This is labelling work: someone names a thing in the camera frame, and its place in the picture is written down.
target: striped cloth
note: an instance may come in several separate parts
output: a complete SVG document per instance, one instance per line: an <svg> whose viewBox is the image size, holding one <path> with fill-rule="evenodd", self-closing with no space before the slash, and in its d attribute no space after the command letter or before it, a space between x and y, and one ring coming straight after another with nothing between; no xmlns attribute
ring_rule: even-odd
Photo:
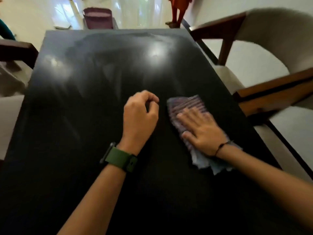
<svg viewBox="0 0 313 235"><path fill-rule="evenodd" d="M227 162L216 157L212 158L206 157L203 153L195 149L195 147L190 142L182 138L182 133L185 132L187 129L177 120L176 116L178 113L181 113L184 108L192 107L197 107L202 113L207 112L204 102L198 95L189 98L173 97L167 100L167 109L170 121L174 125L174 127L178 130L179 136L181 137L186 147L190 151L193 164L196 165L198 169L211 167L214 175L216 175L217 173L221 172L224 169L226 169L227 171L231 171L233 167L230 166Z"/></svg>

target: hand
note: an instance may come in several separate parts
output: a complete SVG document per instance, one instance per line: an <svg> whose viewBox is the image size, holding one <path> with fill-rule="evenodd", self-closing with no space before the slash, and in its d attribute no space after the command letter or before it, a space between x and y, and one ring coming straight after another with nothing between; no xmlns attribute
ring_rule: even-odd
<svg viewBox="0 0 313 235"><path fill-rule="evenodd" d="M210 113L201 113L197 108L185 108L177 118L186 126L182 137L208 156L215 155L221 143L227 138Z"/></svg>
<svg viewBox="0 0 313 235"><path fill-rule="evenodd" d="M149 112L146 102L150 101ZM117 146L137 156L151 136L159 118L159 98L149 91L137 92L124 106L123 136Z"/></svg>

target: table top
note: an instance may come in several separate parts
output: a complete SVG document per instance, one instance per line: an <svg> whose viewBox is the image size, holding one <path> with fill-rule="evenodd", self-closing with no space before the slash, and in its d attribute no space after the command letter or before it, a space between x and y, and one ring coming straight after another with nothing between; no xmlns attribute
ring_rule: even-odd
<svg viewBox="0 0 313 235"><path fill-rule="evenodd" d="M56 234L122 135L123 106L147 89L156 129L127 176L108 234L165 229L241 234L305 231L233 170L198 170L166 100L200 95L246 152L278 167L186 30L48 31L0 173L0 233Z"/></svg>

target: smartwatch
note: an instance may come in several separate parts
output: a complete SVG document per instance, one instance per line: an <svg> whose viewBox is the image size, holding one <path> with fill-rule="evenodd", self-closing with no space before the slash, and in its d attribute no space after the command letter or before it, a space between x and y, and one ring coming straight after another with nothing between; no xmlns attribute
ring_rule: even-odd
<svg viewBox="0 0 313 235"><path fill-rule="evenodd" d="M137 163L137 157L135 157L133 154L129 154L117 149L115 145L115 142L110 144L108 150L100 160L100 163L103 164L104 162L108 162L123 169L126 172L132 172Z"/></svg>

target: wooden chair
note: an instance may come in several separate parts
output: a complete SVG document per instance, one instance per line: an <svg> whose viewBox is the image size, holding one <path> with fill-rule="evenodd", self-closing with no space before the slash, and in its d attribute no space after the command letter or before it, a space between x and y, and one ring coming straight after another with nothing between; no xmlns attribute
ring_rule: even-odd
<svg viewBox="0 0 313 235"><path fill-rule="evenodd" d="M252 9L190 27L195 41L223 39L217 74L250 119L262 123L270 115L313 93L313 16L284 9ZM278 58L290 75L244 88L225 67L235 40L260 45Z"/></svg>
<svg viewBox="0 0 313 235"><path fill-rule="evenodd" d="M37 56L38 51L31 43L0 40L0 61L20 60L33 69ZM21 80L12 75L2 64L0 65L0 96L23 94L25 88L26 86Z"/></svg>

